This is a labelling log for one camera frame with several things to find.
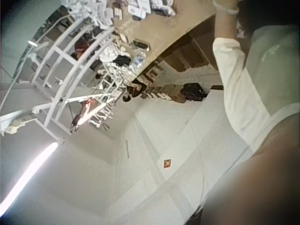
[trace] workbench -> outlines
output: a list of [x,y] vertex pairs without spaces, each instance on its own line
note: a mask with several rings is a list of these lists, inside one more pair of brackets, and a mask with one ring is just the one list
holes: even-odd
[[215,13],[212,0],[174,0],[173,9],[175,16],[163,17],[152,13],[138,22],[132,19],[127,7],[123,7],[123,20],[114,19],[114,26],[127,36],[129,43],[139,39],[150,44],[151,50],[146,52],[146,60],[137,75],[180,37]]

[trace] white garment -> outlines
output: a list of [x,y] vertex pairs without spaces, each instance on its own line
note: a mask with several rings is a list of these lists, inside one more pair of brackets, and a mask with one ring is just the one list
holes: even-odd
[[253,152],[280,121],[300,110],[297,34],[294,27],[287,26],[257,30],[246,66],[238,41],[214,41],[226,114]]

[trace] white cloth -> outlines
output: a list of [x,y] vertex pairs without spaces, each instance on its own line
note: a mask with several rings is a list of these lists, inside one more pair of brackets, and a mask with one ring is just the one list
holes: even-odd
[[232,128],[253,152],[280,121],[299,112],[299,86],[293,85],[299,84],[297,40],[293,29],[261,28],[254,34],[246,67],[238,41],[214,41],[226,114]]

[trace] white sleeve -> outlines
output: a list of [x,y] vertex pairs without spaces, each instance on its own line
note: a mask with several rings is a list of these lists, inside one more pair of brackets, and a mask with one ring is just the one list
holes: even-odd
[[238,79],[244,69],[245,54],[237,40],[218,37],[213,43],[213,52],[219,73],[226,89],[231,79]]

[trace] orange square sticker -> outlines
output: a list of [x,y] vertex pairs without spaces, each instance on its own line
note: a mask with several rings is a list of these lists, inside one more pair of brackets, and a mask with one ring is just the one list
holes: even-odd
[[171,160],[170,159],[164,160],[164,168],[169,168],[169,167],[171,167]]

